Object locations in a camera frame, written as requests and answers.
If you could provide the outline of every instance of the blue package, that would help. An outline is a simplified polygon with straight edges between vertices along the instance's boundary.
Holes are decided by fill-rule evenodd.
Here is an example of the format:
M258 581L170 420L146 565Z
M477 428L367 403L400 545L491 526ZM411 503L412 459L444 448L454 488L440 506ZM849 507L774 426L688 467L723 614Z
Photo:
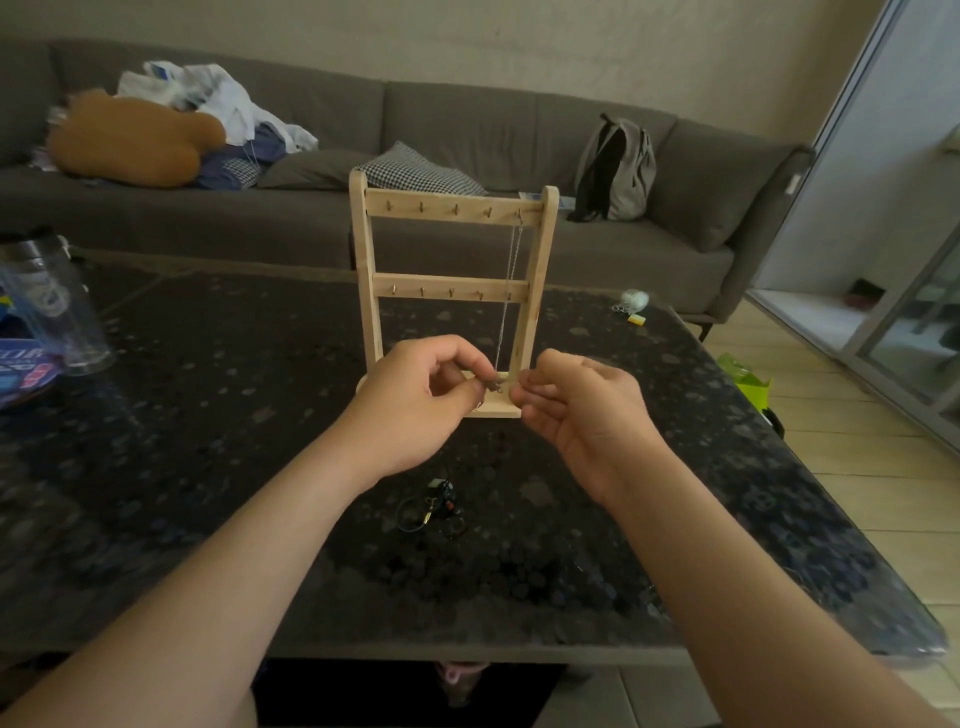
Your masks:
M0 407L36 393L60 373L36 339L0 339Z

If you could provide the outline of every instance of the silver chain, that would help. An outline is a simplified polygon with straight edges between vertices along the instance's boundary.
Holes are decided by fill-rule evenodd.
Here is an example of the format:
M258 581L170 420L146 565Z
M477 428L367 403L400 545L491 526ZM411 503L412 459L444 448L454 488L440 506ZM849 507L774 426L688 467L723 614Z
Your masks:
M507 305L510 295L510 281L514 278L516 270L516 259L520 255L520 238L523 237L523 218L520 218L519 226L510 228L510 251L507 253L507 277L504 280L506 288L503 295L503 315L500 317L500 335L496 340L496 357L493 360L493 369L499 374L500 369L500 348L503 346L503 329L507 325Z

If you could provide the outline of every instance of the gray backpack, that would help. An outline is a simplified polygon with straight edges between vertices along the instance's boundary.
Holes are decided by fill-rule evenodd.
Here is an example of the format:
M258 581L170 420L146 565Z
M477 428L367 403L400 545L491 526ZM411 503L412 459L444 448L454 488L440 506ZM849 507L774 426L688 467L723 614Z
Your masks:
M600 118L603 123L580 157L576 208L567 220L635 220L647 209L657 175L650 135L629 119L611 119L605 113Z

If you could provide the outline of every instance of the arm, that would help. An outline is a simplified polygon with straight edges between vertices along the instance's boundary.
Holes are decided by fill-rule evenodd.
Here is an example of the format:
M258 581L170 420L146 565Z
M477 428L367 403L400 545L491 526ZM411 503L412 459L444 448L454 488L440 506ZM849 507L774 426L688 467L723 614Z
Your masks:
M483 398L461 367L496 376L456 336L398 345L330 430L0 726L224 725L347 506L436 452Z
M511 395L623 529L725 725L949 725L740 527L659 436L631 376L548 351Z

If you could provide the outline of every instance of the hand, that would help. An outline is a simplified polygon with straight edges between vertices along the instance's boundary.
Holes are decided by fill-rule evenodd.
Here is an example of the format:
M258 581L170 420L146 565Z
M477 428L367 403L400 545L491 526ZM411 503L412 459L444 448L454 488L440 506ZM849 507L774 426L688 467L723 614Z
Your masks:
M461 370L478 378L467 379ZM460 421L483 401L493 364L460 336L401 341L380 359L330 428L330 437L356 450L369 468L367 487L433 455Z
M608 510L625 488L615 464L646 443L663 445L636 379L548 349L520 373L510 399L523 422L557 448L584 490Z

